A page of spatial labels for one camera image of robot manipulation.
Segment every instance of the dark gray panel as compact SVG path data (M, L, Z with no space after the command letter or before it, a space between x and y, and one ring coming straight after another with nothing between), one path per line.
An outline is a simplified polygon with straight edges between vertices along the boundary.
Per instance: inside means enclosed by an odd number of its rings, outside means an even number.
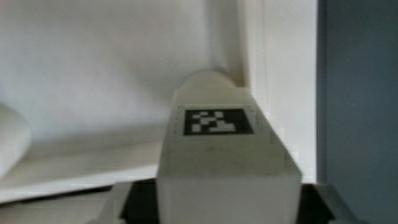
M327 181L359 218L398 220L398 1L327 1Z

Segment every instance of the gray wall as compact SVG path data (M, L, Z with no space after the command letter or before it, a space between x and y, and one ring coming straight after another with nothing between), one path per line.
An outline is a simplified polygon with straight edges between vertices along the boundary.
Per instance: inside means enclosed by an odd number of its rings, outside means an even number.
M191 73L223 69L242 81L239 41L231 0L0 1L0 100L34 149L162 138Z
M398 220L397 12L397 0L327 1L326 178L374 224Z

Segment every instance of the white wall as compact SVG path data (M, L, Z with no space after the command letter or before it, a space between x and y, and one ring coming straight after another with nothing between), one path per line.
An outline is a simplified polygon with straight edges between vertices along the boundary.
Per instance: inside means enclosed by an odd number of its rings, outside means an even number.
M297 159L317 180L317 1L240 1L247 83Z
M240 67L235 1L0 1L0 97L38 150L160 138L189 74L240 82Z

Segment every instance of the black base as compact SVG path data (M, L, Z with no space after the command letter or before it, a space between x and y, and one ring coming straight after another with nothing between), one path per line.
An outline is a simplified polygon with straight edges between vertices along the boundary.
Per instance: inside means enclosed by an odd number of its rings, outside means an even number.
M155 179L135 182L121 218L128 224L160 224ZM303 185L297 224L327 224L334 219L315 186Z

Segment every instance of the white curved object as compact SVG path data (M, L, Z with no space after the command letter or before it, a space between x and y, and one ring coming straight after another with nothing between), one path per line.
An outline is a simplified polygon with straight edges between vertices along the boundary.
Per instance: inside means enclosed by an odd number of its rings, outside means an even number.
M0 178L25 155L31 139L29 123L16 111L0 104Z
M217 71L208 70L194 73L183 82L182 89L237 87L230 77Z
M162 141L24 159L0 180L0 203L155 178L160 148Z

